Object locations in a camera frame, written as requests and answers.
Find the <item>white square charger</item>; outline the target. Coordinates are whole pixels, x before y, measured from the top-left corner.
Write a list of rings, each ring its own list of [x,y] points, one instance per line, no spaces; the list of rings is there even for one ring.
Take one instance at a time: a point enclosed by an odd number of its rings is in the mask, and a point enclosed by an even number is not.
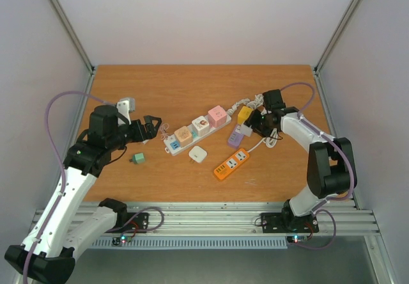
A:
[[[247,137],[251,137],[252,132],[253,132],[253,129],[251,127],[247,126],[244,123],[241,124],[241,126],[240,126],[240,133],[241,134],[243,134],[244,136],[247,136]]]

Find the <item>yellow cube socket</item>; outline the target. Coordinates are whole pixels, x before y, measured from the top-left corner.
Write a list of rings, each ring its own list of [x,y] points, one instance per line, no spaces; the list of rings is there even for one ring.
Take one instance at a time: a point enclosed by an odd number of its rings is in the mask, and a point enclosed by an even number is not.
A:
[[[244,123],[252,112],[253,112],[252,108],[243,106],[237,115],[237,124],[241,125],[242,123]]]

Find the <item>white power strip pastel sockets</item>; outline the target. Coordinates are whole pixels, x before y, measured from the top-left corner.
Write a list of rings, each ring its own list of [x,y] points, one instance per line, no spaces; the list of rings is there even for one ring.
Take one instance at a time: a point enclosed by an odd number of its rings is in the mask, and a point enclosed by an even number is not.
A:
[[[176,156],[186,149],[194,147],[229,123],[231,123],[231,117],[226,116],[224,123],[214,127],[211,125],[208,115],[199,116],[190,125],[179,128],[163,140],[165,151],[172,156]]]

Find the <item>green small charger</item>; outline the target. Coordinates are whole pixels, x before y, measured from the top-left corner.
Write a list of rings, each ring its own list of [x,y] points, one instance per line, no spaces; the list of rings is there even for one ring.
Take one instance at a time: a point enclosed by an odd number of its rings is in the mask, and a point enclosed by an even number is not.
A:
[[[137,153],[131,156],[129,159],[129,162],[132,162],[134,164],[142,164],[146,161],[145,156],[143,153]]]

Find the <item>beige cube socket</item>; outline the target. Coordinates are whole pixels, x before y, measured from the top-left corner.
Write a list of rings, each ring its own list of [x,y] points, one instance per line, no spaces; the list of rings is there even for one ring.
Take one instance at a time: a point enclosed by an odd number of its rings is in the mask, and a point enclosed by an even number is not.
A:
[[[192,133],[187,126],[180,127],[174,132],[180,147],[185,147],[193,141]]]

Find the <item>pink cube socket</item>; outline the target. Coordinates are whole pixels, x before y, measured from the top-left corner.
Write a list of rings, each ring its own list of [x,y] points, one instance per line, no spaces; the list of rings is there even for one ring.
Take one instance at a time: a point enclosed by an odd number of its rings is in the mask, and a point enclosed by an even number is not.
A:
[[[227,121],[227,113],[221,106],[215,106],[208,111],[208,121],[214,128],[220,127]]]

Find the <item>white cube socket adapter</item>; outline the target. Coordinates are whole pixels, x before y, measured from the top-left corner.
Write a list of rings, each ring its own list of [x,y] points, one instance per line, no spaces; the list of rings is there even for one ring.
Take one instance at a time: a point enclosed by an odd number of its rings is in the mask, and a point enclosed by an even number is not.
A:
[[[203,137],[210,131],[210,124],[204,116],[199,116],[192,121],[192,130],[197,137]]]

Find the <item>white charger with pink cable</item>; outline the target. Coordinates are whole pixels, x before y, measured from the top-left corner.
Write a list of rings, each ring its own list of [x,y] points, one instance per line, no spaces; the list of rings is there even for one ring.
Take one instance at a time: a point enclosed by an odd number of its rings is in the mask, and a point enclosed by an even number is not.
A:
[[[169,134],[167,133],[167,130],[169,128],[169,124],[168,123],[163,123],[160,127],[159,127],[159,132],[160,132],[160,139],[162,141],[166,140],[169,137]]]

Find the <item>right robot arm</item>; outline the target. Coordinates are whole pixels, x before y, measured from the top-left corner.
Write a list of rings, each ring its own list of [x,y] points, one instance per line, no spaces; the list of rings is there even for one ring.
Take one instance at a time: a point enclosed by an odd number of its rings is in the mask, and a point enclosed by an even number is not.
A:
[[[254,110],[245,124],[271,144],[283,134],[291,137],[307,152],[308,160],[307,185],[286,200],[279,213],[263,214],[261,224],[266,232],[314,230],[314,213],[330,201],[351,198],[357,185],[351,141],[317,128],[301,110],[285,104],[280,90],[264,92],[262,99],[265,110]]]

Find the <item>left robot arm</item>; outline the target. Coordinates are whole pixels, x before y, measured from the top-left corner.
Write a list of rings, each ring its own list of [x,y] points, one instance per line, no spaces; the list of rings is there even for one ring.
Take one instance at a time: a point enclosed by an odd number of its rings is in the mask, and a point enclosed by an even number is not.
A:
[[[131,214],[121,201],[106,198],[96,211],[70,230],[79,205],[100,176],[113,162],[112,153],[125,151],[127,144],[157,136],[160,118],[145,116],[131,120],[128,110],[102,105],[89,117],[61,163],[61,178],[43,214],[20,245],[9,246],[5,260],[23,276],[40,283],[66,283],[82,253],[103,233],[125,232],[138,213]]]

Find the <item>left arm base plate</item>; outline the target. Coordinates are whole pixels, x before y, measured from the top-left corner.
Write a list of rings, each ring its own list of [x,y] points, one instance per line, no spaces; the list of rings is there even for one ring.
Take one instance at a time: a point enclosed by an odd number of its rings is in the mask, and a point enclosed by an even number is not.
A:
[[[119,228],[117,230],[108,230],[108,233],[129,233],[134,232],[136,229],[145,230],[148,228],[149,223],[149,214],[147,212],[142,212],[138,216],[134,217],[131,222],[129,222],[126,226]]]

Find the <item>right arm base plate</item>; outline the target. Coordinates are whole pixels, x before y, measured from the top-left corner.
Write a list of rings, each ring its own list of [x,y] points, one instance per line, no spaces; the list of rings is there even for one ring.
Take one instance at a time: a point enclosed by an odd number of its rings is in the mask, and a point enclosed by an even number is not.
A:
[[[254,225],[262,228],[263,233],[318,233],[320,230],[316,218],[312,215],[295,217],[278,212],[261,213]]]

